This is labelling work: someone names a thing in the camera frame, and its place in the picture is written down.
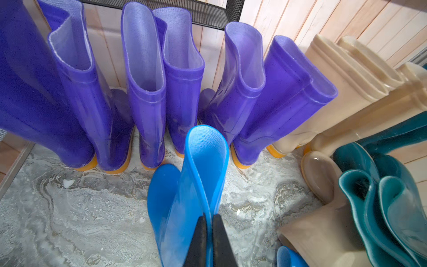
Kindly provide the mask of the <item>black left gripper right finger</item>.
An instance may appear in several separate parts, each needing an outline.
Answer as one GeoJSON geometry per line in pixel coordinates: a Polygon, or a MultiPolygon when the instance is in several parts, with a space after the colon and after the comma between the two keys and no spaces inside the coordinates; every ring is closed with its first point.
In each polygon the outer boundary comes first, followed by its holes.
{"type": "Polygon", "coordinates": [[[212,218],[212,244],[215,267],[238,267],[220,214],[212,218]]]}

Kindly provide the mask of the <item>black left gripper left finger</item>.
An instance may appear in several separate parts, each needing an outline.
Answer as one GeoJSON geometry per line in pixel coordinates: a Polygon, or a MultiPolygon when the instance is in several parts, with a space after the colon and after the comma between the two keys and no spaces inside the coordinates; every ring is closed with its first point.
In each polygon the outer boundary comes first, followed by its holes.
{"type": "Polygon", "coordinates": [[[207,222],[206,216],[198,218],[191,244],[183,267],[206,267],[207,255],[207,222]]]}

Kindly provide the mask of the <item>blue rain boot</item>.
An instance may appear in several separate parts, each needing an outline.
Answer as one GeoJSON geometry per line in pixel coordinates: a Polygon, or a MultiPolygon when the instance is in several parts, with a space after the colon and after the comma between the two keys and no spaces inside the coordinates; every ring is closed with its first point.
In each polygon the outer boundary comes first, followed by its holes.
{"type": "Polygon", "coordinates": [[[229,147],[223,135],[211,126],[199,125],[187,134],[182,169],[165,164],[155,171],[147,209],[162,266],[183,266],[199,217],[205,216],[207,233],[212,233],[228,162],[229,147]]]}
{"type": "Polygon", "coordinates": [[[308,267],[300,254],[285,246],[278,249],[276,263],[277,267],[308,267]]]}

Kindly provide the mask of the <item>blue rain boot front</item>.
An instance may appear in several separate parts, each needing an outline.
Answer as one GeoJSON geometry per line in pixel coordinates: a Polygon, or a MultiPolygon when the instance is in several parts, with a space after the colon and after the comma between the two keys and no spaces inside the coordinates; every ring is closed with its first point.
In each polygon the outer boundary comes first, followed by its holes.
{"type": "Polygon", "coordinates": [[[278,249],[276,263],[277,267],[308,267],[300,254],[285,246],[278,249]]]}

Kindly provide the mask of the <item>purple rain boot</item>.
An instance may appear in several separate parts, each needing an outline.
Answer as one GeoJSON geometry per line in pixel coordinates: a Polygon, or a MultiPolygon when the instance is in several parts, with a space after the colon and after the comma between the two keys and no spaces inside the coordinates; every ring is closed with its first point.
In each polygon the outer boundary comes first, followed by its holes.
{"type": "Polygon", "coordinates": [[[216,91],[204,89],[199,120],[220,131],[228,145],[243,129],[266,84],[262,35],[249,24],[225,27],[225,65],[216,91]]]}
{"type": "Polygon", "coordinates": [[[22,1],[1,1],[1,129],[50,149],[78,171],[97,165],[51,51],[22,1]]]}
{"type": "Polygon", "coordinates": [[[264,66],[265,87],[231,145],[233,162],[240,169],[254,164],[264,148],[297,129],[339,94],[286,36],[273,38],[264,66]]]}
{"type": "Polygon", "coordinates": [[[145,168],[154,170],[165,158],[166,76],[157,22],[146,5],[124,5],[121,38],[127,94],[140,133],[140,159],[145,168]]]}
{"type": "Polygon", "coordinates": [[[51,33],[47,42],[68,101],[91,141],[99,167],[124,172],[131,158],[134,122],[127,93],[110,89],[99,69],[80,1],[39,1],[51,33]]]}
{"type": "Polygon", "coordinates": [[[190,16],[155,16],[166,75],[166,122],[175,152],[184,157],[185,139],[197,125],[205,61],[197,50],[190,16]]]}

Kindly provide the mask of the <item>purple rain boot back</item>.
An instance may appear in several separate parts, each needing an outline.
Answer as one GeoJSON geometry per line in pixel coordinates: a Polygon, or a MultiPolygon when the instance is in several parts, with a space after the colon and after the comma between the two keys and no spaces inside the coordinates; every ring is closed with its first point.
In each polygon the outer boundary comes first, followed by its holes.
{"type": "Polygon", "coordinates": [[[225,65],[216,91],[204,89],[199,120],[220,131],[228,145],[243,129],[266,84],[262,35],[249,24],[225,27],[225,65]]]}

